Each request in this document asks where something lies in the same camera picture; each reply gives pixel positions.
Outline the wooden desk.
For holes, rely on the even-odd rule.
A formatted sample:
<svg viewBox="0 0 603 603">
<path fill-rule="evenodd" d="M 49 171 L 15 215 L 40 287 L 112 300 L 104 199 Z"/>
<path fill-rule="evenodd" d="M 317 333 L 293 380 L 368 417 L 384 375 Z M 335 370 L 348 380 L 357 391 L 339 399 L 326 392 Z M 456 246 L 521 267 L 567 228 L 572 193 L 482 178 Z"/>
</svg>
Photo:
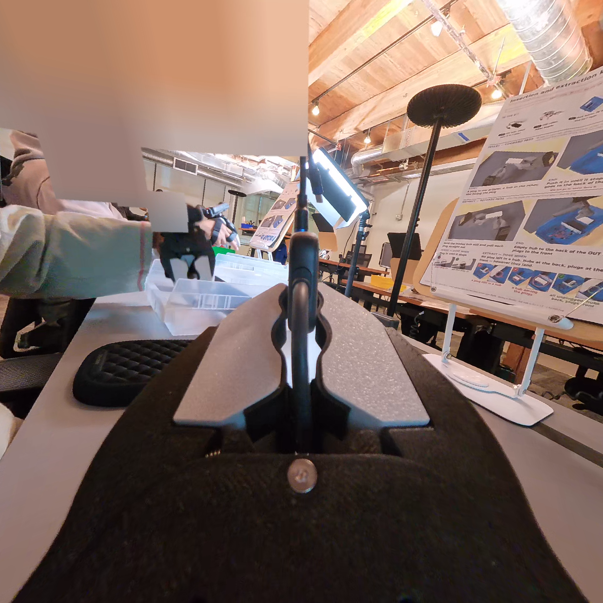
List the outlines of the wooden desk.
<svg viewBox="0 0 603 603">
<path fill-rule="evenodd" d="M 353 290 L 356 290 L 354 295 L 358 296 L 359 298 L 364 298 L 366 293 L 371 293 L 373 297 L 384 297 L 384 299 L 381 300 L 373 300 L 372 303 L 375 305 L 384 305 L 389 301 L 390 292 L 386 290 L 377 288 L 369 283 L 364 282 L 353 281 L 352 284 Z M 400 295 L 397 303 L 397 312 L 401 311 L 402 305 L 414 305 L 438 311 L 440 313 L 447 313 L 449 306 L 448 302 L 444 300 L 439 300 L 437 298 L 426 296 L 420 293 L 411 293 L 408 296 Z M 531 331 L 534 331 L 534 329 L 537 327 L 537 325 L 519 318 L 488 312 L 480 308 L 469 308 L 462 305 L 457 305 L 456 316 L 464 320 L 480 316 L 488 321 L 505 323 L 512 325 L 514 328 L 525 330 L 530 329 Z M 545 335 L 551 336 L 558 340 L 563 340 L 565 342 L 583 345 L 597 351 L 602 351 L 602 327 L 594 324 L 575 323 L 573 330 L 558 330 L 549 328 L 545 330 Z"/>
</svg>

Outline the clear plastic bin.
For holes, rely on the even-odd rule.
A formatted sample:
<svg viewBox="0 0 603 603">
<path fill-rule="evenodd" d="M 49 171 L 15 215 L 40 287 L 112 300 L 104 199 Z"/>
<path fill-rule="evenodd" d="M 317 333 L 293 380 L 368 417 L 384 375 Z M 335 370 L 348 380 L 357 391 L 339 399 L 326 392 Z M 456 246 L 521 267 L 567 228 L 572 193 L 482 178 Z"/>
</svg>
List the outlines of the clear plastic bin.
<svg viewBox="0 0 603 603">
<path fill-rule="evenodd" d="M 214 279 L 269 288 L 277 283 L 287 284 L 289 271 L 287 266 L 278 262 L 225 253 L 216 256 Z"/>
<path fill-rule="evenodd" d="M 230 282 L 201 282 L 195 304 L 170 304 L 157 314 L 173 336 L 200 335 L 217 326 L 228 314 L 271 287 Z"/>
<path fill-rule="evenodd" d="M 154 260 L 147 280 L 145 281 L 145 292 L 149 304 L 153 310 L 160 314 L 170 304 L 195 304 L 195 294 L 200 293 L 201 282 L 211 282 L 213 279 L 197 279 L 194 270 L 194 256 L 186 254 L 182 259 L 187 262 L 187 279 L 180 279 L 177 282 L 172 277 L 166 277 L 163 265 L 160 260 Z"/>
</svg>

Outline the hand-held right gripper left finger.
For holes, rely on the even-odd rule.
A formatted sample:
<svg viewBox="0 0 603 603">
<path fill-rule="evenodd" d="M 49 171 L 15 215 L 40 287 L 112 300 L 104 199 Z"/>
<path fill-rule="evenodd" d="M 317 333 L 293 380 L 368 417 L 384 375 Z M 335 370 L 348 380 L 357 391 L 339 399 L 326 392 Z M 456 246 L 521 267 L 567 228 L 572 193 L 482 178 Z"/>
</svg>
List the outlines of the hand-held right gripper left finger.
<svg viewBox="0 0 603 603">
<path fill-rule="evenodd" d="M 277 391 L 283 356 L 272 329 L 285 289 L 279 283 L 222 320 L 174 414 L 177 424 L 240 429 L 244 411 Z"/>
</svg>

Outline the black light stand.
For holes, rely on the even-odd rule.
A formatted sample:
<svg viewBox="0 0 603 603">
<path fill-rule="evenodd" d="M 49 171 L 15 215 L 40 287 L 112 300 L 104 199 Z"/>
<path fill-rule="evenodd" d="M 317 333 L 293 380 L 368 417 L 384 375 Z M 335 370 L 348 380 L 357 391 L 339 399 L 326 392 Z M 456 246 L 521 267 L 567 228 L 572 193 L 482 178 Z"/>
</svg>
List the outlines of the black light stand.
<svg viewBox="0 0 603 603">
<path fill-rule="evenodd" d="M 356 240 L 355 240 L 355 244 L 354 244 L 354 249 L 352 251 L 350 268 L 349 268 L 347 283 L 346 283 L 345 291 L 344 291 L 344 295 L 348 298 L 351 297 L 353 282 L 355 280 L 357 267 L 358 267 L 358 256 L 359 256 L 360 248 L 363 244 L 363 241 L 366 238 L 366 226 L 367 226 L 367 222 L 369 219 L 370 219 L 370 211 L 368 209 L 366 209 L 362 214 L 359 215 L 358 229 L 356 232 Z"/>
</svg>

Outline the black stand pole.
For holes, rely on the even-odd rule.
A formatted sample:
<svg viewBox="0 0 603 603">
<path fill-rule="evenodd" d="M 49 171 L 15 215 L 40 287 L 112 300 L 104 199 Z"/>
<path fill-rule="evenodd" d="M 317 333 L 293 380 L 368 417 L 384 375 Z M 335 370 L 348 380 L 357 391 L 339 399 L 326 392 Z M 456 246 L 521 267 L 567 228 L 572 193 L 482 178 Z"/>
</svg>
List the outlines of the black stand pole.
<svg viewBox="0 0 603 603">
<path fill-rule="evenodd" d="M 294 232 L 307 232 L 309 230 L 309 212 L 306 193 L 307 184 L 307 156 L 300 156 L 299 159 L 299 191 L 297 196 L 297 206 L 295 212 Z"/>
</svg>

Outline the black quilted wrist rest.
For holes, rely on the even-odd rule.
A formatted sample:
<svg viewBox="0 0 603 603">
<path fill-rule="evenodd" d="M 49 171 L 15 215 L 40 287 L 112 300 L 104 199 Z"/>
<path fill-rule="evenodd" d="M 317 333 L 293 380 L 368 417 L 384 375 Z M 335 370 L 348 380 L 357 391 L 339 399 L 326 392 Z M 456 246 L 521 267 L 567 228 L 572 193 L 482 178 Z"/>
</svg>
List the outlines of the black quilted wrist rest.
<svg viewBox="0 0 603 603">
<path fill-rule="evenodd" d="M 167 339 L 103 345 L 79 366 L 73 397 L 87 406 L 124 408 L 190 343 L 191 339 Z"/>
</svg>

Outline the black floor lamp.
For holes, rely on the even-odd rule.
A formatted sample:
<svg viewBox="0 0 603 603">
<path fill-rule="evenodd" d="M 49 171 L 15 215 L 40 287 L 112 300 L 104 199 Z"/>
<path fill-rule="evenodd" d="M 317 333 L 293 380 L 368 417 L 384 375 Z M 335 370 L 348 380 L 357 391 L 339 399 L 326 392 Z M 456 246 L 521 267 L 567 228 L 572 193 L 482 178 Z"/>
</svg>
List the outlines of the black floor lamp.
<svg viewBox="0 0 603 603">
<path fill-rule="evenodd" d="M 426 192 L 434 156 L 442 128 L 457 127 L 473 118 L 481 108 L 481 96 L 477 90 L 462 84 L 442 84 L 416 94 L 408 104 L 407 116 L 419 127 L 431 127 L 431 137 L 426 159 L 421 170 L 417 195 L 406 230 L 402 254 L 396 272 L 387 315 L 394 317 L 403 276 L 411 254 L 412 240 L 416 232 L 420 209 Z"/>
</svg>

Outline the black office chair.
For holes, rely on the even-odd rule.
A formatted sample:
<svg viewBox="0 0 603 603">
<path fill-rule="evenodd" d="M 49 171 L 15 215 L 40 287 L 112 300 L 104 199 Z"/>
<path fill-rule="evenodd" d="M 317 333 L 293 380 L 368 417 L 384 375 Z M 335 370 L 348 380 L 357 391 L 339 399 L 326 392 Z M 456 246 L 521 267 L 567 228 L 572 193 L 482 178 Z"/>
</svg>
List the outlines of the black office chair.
<svg viewBox="0 0 603 603">
<path fill-rule="evenodd" d="M 9 298 L 1 323 L 1 404 L 26 418 L 95 298 Z"/>
</svg>

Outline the silver ventilation duct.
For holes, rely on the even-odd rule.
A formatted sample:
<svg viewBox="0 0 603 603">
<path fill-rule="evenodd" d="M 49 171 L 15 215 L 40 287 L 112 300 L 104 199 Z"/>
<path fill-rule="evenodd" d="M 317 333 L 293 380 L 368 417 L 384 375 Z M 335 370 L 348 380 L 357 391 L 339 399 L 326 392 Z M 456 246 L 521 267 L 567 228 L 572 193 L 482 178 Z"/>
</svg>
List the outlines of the silver ventilation duct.
<svg viewBox="0 0 603 603">
<path fill-rule="evenodd" d="M 498 1 L 546 86 L 588 73 L 593 59 L 571 1 Z"/>
</svg>

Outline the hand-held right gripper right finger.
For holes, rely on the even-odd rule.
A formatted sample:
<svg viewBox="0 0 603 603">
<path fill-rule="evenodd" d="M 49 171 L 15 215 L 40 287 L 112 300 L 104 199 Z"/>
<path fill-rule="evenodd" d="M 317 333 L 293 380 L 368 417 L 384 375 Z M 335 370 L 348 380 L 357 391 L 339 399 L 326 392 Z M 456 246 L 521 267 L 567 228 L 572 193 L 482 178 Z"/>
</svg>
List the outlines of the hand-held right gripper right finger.
<svg viewBox="0 0 603 603">
<path fill-rule="evenodd" d="M 429 416 L 385 326 L 320 284 L 310 335 L 312 410 L 322 430 L 423 427 Z"/>
</svg>

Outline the led light panel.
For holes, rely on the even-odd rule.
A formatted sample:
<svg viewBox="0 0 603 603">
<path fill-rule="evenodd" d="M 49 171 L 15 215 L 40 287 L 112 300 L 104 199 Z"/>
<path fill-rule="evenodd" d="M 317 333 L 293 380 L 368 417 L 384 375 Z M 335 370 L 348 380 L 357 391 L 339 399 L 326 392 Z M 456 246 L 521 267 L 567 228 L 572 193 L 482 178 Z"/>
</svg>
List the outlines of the led light panel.
<svg viewBox="0 0 603 603">
<path fill-rule="evenodd" d="M 350 226 L 359 215 L 368 210 L 369 202 L 323 148 L 317 148 L 312 157 L 320 173 L 323 192 L 322 201 L 318 202 L 309 183 L 309 204 L 334 229 Z"/>
</svg>

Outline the person's left hand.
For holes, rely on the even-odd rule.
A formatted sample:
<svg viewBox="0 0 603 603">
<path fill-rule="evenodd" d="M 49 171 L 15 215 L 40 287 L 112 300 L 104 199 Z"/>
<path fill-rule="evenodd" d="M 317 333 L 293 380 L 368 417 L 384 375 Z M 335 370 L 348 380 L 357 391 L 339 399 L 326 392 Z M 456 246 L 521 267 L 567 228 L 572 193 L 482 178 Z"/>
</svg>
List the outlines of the person's left hand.
<svg viewBox="0 0 603 603">
<path fill-rule="evenodd" d="M 240 247 L 239 235 L 229 227 L 230 222 L 223 218 L 203 219 L 197 223 L 208 241 L 216 247 L 228 247 L 237 251 Z"/>
</svg>

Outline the rounded wooden poster board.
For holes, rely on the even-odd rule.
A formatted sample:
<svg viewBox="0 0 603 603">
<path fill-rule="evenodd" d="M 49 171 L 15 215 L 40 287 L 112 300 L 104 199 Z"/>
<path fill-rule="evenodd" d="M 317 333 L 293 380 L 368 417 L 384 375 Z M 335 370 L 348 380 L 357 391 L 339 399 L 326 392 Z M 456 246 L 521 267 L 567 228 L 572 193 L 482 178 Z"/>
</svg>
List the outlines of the rounded wooden poster board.
<svg viewBox="0 0 603 603">
<path fill-rule="evenodd" d="M 444 208 L 419 261 L 413 277 L 413 284 L 420 294 L 443 303 L 455 303 L 479 315 L 517 326 L 532 329 L 544 328 L 546 332 L 554 336 L 569 334 L 570 339 L 595 343 L 602 341 L 602 325 L 600 323 L 572 317 L 572 314 L 577 312 L 578 306 L 557 309 L 554 306 L 528 303 L 521 297 L 518 302 L 513 300 L 508 302 L 503 298 L 484 297 L 478 292 L 466 290 L 463 287 L 456 288 L 438 283 L 433 285 L 431 280 L 431 276 L 434 275 L 432 273 L 433 259 L 448 231 L 448 224 L 456 203 L 457 200 L 454 200 Z"/>
</svg>

